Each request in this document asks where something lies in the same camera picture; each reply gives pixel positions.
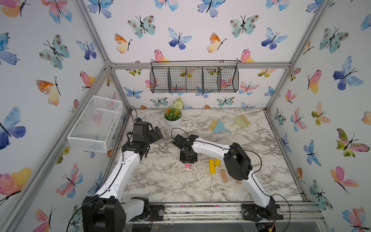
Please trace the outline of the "yellow block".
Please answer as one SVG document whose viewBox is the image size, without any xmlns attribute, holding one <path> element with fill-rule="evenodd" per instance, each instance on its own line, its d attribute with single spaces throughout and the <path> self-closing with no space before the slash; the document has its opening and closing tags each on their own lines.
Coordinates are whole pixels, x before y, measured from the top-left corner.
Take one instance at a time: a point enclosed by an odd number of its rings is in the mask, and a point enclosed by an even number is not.
<svg viewBox="0 0 371 232">
<path fill-rule="evenodd" d="M 217 166 L 217 167 L 220 167 L 220 165 L 221 165 L 221 160 L 219 160 L 219 159 L 215 159 L 215 160 L 214 160 L 214 165 Z"/>
<path fill-rule="evenodd" d="M 216 174 L 215 160 L 214 159 L 209 159 L 209 171 L 210 171 L 210 174 L 212 174 L 212 175 Z"/>
</svg>

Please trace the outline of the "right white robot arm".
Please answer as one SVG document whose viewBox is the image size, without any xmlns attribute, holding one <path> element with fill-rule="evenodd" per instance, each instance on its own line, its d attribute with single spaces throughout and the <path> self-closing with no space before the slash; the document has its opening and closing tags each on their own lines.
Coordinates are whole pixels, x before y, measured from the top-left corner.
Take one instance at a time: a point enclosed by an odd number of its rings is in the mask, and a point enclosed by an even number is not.
<svg viewBox="0 0 371 232">
<path fill-rule="evenodd" d="M 224 162 L 229 176 L 240 181 L 254 200 L 252 204 L 242 205 L 244 220 L 259 222 L 262 219 L 284 219 L 280 206 L 256 179 L 251 159 L 238 143 L 222 145 L 192 134 L 187 138 L 177 135 L 173 139 L 173 144 L 180 149 L 182 163 L 195 163 L 200 153 Z"/>
</svg>

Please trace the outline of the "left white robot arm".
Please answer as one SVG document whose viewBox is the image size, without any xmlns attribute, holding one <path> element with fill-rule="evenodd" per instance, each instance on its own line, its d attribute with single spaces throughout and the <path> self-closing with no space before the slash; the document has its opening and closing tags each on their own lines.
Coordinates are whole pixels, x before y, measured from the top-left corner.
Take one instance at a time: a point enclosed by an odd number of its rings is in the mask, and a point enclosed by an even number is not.
<svg viewBox="0 0 371 232">
<path fill-rule="evenodd" d="M 147 221 L 151 217 L 149 199 L 133 197 L 122 204 L 122 194 L 140 161 L 147 156 L 151 144 L 163 138 L 159 127 L 138 118 L 128 141 L 121 148 L 121 157 L 110 176 L 93 197 L 82 203 L 85 232 L 122 232 L 132 219 Z"/>
</svg>

